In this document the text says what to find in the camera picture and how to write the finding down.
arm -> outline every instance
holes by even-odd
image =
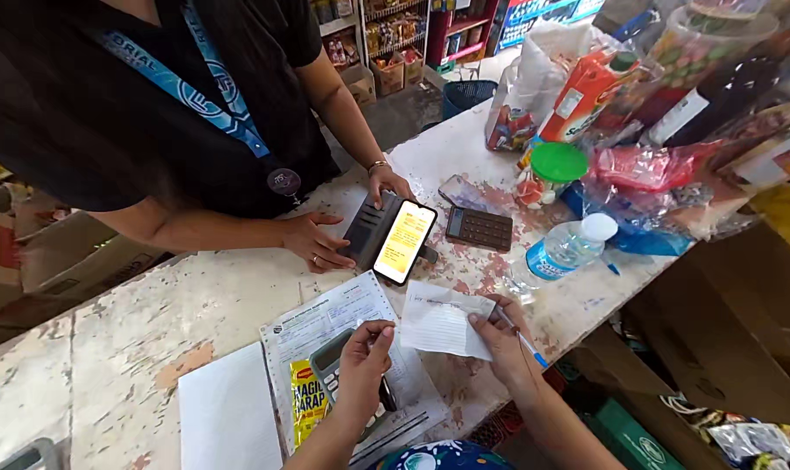
[[[336,253],[348,241],[329,237],[317,227],[342,218],[318,212],[287,220],[242,219],[203,209],[170,211],[156,199],[145,198],[128,208],[90,215],[132,240],[175,252],[274,247],[294,252],[312,272],[355,265]]]
[[[296,449],[283,470],[345,470],[357,439],[380,403],[380,378],[391,366],[389,347],[395,331],[390,321],[367,321],[340,355],[340,400]]]
[[[519,326],[520,333],[530,341],[522,308],[501,295],[488,297],[504,308],[511,321]],[[494,375],[508,388],[528,432],[549,460],[564,470],[625,470],[546,383],[535,358],[522,347],[504,321],[494,324],[471,315],[470,322],[491,349]]]
[[[334,70],[325,48],[320,49],[314,62],[295,71],[311,105],[328,129],[357,163],[367,170],[371,169],[370,189],[377,201],[380,202],[381,189],[392,190],[402,198],[414,199],[407,180],[395,174],[391,166],[372,168],[376,161],[386,161],[386,157],[377,146],[375,136],[357,102]]]

yellow seasoning packet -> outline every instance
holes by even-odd
[[[299,447],[325,417],[328,399],[307,359],[290,363],[290,388],[293,391],[294,447]]]

hand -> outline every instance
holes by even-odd
[[[389,347],[395,336],[395,324],[387,320],[367,321],[357,328],[340,355],[340,395],[334,415],[343,425],[357,432],[375,414],[380,403],[380,378],[392,365]]]
[[[303,216],[282,221],[282,248],[286,248],[308,263],[310,272],[321,274],[331,269],[355,267],[351,258],[337,254],[339,248],[347,247],[348,240],[336,239],[321,231],[318,224],[334,225],[342,218],[327,216],[322,212],[311,212]]]
[[[375,208],[383,207],[380,191],[388,189],[394,191],[401,198],[415,200],[415,195],[409,187],[409,182],[401,178],[389,165],[379,165],[371,168],[369,175],[369,192],[375,198]]]
[[[505,310],[505,315],[519,327],[519,332],[530,342],[531,332],[528,331],[528,326],[525,324],[523,308],[502,295],[489,294],[486,297],[496,301],[497,305]],[[499,319],[493,322],[489,319],[480,319],[473,314],[469,315],[467,319],[485,341],[485,345],[494,357],[494,362],[491,362],[494,376],[505,384],[508,390],[514,393],[514,390],[519,387],[529,386],[532,376],[535,379],[542,379],[543,367],[522,345],[505,320]]]

bracelet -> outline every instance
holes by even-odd
[[[378,166],[388,166],[390,168],[392,167],[392,165],[390,165],[388,161],[386,161],[386,160],[378,160],[378,161],[372,163],[371,166],[369,166],[369,176],[371,176],[371,172],[375,168],[377,168]]]

green lid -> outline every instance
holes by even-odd
[[[541,178],[568,183],[584,176],[589,169],[582,151],[564,142],[546,142],[531,150],[531,171]]]
[[[609,68],[616,72],[626,72],[630,70],[630,67],[632,67],[638,59],[639,58],[631,52],[619,52],[609,61]]]

